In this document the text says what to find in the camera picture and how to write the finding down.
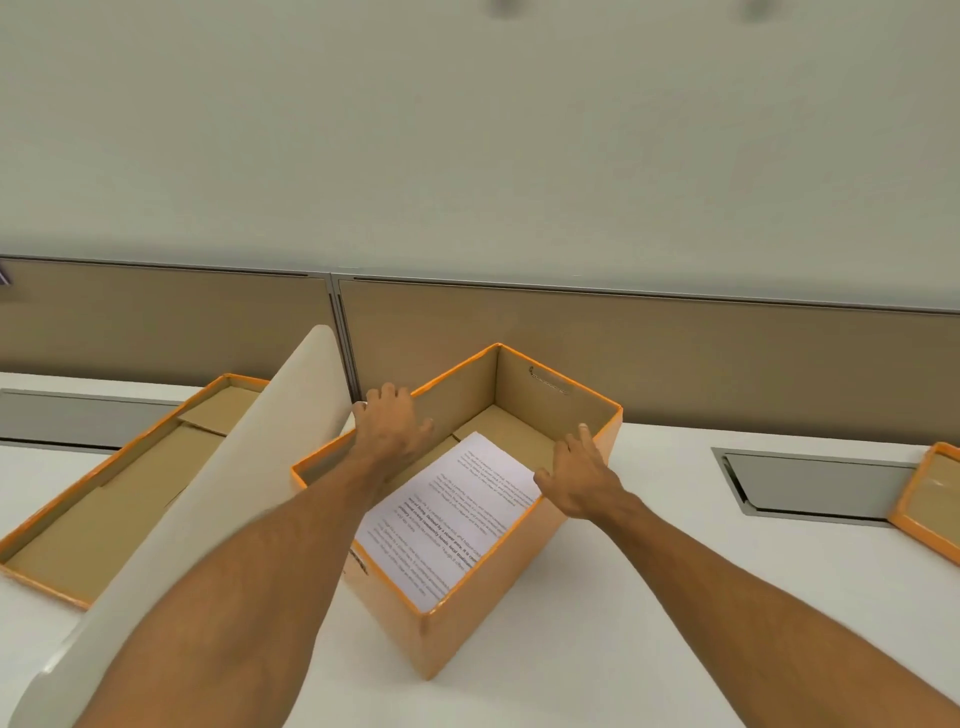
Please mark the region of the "person's left hand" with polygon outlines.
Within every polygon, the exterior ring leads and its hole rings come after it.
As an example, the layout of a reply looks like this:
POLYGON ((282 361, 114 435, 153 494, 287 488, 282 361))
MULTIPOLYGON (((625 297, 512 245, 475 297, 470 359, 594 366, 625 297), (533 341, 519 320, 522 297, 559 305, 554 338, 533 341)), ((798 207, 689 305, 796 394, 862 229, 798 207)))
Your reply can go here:
POLYGON ((352 466, 362 473, 371 494, 420 457, 411 451, 411 435, 420 418, 414 397, 407 387, 385 383, 354 403, 354 443, 348 455, 352 466))

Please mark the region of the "white curved divider panel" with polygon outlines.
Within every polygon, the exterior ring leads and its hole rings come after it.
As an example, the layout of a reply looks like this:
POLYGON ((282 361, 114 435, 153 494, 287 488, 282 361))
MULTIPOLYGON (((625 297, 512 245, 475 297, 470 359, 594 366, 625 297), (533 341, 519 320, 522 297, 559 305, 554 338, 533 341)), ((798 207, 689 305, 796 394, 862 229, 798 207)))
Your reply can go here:
POLYGON ((352 405, 336 335, 316 325, 31 679, 3 726, 73 728, 136 625, 214 547, 292 498, 292 466, 341 434, 352 405))

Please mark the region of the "person's right hand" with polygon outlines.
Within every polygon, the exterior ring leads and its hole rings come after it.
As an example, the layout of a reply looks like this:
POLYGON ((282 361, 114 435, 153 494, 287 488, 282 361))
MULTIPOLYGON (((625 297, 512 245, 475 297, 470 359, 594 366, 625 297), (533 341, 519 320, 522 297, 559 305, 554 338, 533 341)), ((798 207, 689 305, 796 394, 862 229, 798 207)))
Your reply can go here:
POLYGON ((569 455, 559 466, 553 488, 538 488, 565 516, 600 523, 626 502, 628 492, 609 468, 592 431, 580 423, 576 434, 567 434, 569 455))

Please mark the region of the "orange cardboard box lid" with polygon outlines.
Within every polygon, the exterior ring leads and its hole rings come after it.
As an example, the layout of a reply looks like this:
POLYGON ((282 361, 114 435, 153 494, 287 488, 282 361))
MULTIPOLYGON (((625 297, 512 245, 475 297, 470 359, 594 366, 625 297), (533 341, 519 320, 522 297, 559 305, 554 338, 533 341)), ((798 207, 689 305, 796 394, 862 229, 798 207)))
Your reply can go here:
POLYGON ((960 568, 960 446, 930 446, 887 520, 960 568))
POLYGON ((0 539, 0 575, 89 610, 269 383, 199 389, 0 539))

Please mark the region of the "beige desk partition panel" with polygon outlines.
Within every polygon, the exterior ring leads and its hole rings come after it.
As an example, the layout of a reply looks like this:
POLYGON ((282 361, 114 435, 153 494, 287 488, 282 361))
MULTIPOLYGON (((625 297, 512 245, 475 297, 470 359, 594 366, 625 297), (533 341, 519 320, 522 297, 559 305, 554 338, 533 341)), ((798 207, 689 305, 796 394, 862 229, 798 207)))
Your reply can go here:
POLYGON ((203 385, 270 379, 316 326, 322 273, 0 255, 0 371, 203 385))
POLYGON ((359 385, 494 343, 630 423, 960 446, 960 313, 344 278, 359 385))

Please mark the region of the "person's left forearm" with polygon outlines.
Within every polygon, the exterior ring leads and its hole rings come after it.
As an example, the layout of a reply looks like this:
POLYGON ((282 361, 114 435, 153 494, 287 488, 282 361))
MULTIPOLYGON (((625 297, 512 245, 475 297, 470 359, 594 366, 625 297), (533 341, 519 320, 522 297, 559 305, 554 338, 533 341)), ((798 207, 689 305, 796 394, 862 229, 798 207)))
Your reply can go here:
POLYGON ((282 728, 361 520, 406 459, 348 455, 192 566, 73 728, 282 728))

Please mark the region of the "person's right forearm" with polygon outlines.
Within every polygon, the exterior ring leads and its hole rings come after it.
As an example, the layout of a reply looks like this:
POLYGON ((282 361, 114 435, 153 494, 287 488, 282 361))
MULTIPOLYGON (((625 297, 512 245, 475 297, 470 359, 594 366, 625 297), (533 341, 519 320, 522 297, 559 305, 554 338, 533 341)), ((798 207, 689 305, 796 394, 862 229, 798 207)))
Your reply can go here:
POLYGON ((843 624, 617 491, 591 520, 747 728, 960 728, 960 706, 843 624))

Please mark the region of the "printed white paper sheet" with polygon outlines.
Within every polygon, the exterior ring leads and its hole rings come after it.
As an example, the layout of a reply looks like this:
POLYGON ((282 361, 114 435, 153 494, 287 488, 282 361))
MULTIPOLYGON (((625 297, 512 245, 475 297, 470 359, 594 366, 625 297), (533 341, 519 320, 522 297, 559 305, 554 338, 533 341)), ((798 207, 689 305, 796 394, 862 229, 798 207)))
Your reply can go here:
POLYGON ((355 541, 416 613, 435 609, 540 497, 534 473, 478 432, 374 505, 355 541))

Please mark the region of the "grey metal partition post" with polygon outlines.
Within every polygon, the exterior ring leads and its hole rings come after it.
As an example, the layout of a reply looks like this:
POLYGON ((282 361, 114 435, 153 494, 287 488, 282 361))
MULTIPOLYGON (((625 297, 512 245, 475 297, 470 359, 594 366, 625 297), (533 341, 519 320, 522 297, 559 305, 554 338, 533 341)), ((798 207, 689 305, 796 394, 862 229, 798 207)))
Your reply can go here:
POLYGON ((351 400, 355 403, 362 397, 359 385, 359 376, 354 356, 354 346, 350 334, 346 305, 342 294, 342 281, 351 280, 350 275, 338 272, 324 274, 327 290, 330 297, 330 306, 333 312, 339 348, 342 358, 342 368, 346 378, 351 400))

